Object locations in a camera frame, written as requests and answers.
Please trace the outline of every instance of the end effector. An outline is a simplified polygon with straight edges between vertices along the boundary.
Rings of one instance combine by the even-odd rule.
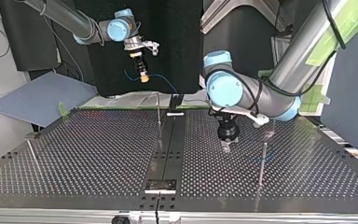
[[[149,80],[147,62],[144,49],[150,49],[154,56],[158,55],[159,44],[152,41],[143,41],[139,34],[140,22],[136,22],[132,11],[127,8],[115,13],[115,19],[107,26],[107,34],[116,42],[124,42],[124,50],[135,61],[135,70],[141,76],[142,82]]]
[[[238,142],[238,115],[247,116],[259,127],[269,122],[269,118],[287,121],[298,112],[301,104],[299,97],[281,95],[260,79],[236,73],[228,51],[206,55],[204,68],[213,115],[219,122],[218,137],[225,151],[229,151],[231,143]]]

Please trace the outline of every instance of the silver metal bar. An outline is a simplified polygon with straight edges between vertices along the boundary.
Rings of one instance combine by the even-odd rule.
[[[32,157],[34,158],[34,160],[37,160],[36,154],[34,154],[34,148],[32,147],[31,140],[27,140],[27,144],[28,144],[29,149],[31,150]]]
[[[161,129],[161,114],[159,113],[159,95],[156,95],[156,105],[157,105],[157,117],[158,117],[158,127]]]
[[[92,24],[89,19],[76,10],[71,9],[62,0],[48,0],[44,9],[43,0],[25,0],[25,4],[57,22],[63,28],[80,38],[92,35]]]
[[[249,6],[257,9],[271,24],[275,25],[278,0],[215,0],[201,18],[201,31],[206,35],[215,25],[236,7]],[[284,29],[283,16],[278,18],[277,29]]]
[[[268,143],[263,144],[263,152],[261,156],[261,166],[260,166],[260,176],[258,178],[258,186],[263,186],[263,176],[264,176],[264,166],[266,165],[266,157],[267,157],[267,146]]]
[[[330,1],[333,17],[347,1]],[[308,65],[306,62],[329,27],[330,22],[325,16],[323,4],[319,3],[312,10],[273,71],[270,77],[272,83],[284,91],[292,93],[301,91],[320,68],[320,66]]]

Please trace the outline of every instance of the vertical metal pin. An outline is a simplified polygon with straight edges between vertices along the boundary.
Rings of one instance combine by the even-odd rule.
[[[31,149],[32,157],[34,160],[37,160],[36,155],[34,154],[34,148],[32,147],[31,140],[27,140],[28,147]]]
[[[266,157],[267,157],[267,146],[268,143],[263,144],[263,152],[261,155],[261,167],[260,167],[260,177],[258,178],[258,185],[263,186],[263,175],[264,175],[264,166],[266,165]]]
[[[158,113],[158,127],[161,129],[161,115],[159,113],[159,95],[156,97],[157,113]]]

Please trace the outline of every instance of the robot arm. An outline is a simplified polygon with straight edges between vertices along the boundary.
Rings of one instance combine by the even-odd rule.
[[[331,28],[335,23],[328,14],[340,22],[337,26],[345,42],[358,31],[358,1],[329,2],[328,5],[322,0],[312,10],[267,79],[254,79],[236,73],[227,51],[205,56],[206,89],[220,124],[218,137],[224,150],[229,150],[229,145],[238,141],[240,130],[235,124],[238,114],[253,119],[257,126],[269,122],[268,118],[287,121],[296,116],[305,85],[316,74],[314,80],[318,79],[337,52],[341,36],[337,36],[335,29]]]
[[[150,49],[154,56],[158,55],[159,44],[144,41],[140,36],[140,22],[136,22],[130,9],[115,13],[111,21],[96,22],[80,11],[68,7],[62,0],[22,0],[23,3],[40,12],[70,31],[78,44],[89,45],[116,41],[124,43],[130,57],[135,61],[135,70],[142,82],[149,80],[144,49]]]

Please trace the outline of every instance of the metal rod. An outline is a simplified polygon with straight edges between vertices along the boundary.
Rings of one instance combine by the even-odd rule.
[[[156,105],[157,105],[157,113],[158,113],[158,127],[161,129],[161,115],[159,113],[159,95],[157,92],[157,96],[156,96]]]
[[[25,0],[23,2],[38,12],[44,11],[43,15],[57,22],[77,37],[87,38],[92,35],[92,25],[89,19],[67,6],[62,0],[48,0],[45,9],[43,0]]]
[[[267,146],[268,143],[263,144],[263,152],[261,156],[261,167],[260,167],[260,177],[258,178],[258,186],[263,186],[263,175],[264,175],[264,166],[266,165],[266,157],[267,157]]]
[[[31,140],[27,140],[27,144],[28,144],[28,147],[29,147],[30,150],[31,150],[32,157],[34,158],[34,160],[37,161],[37,157],[36,157],[36,154],[34,154],[34,148],[32,147]]]

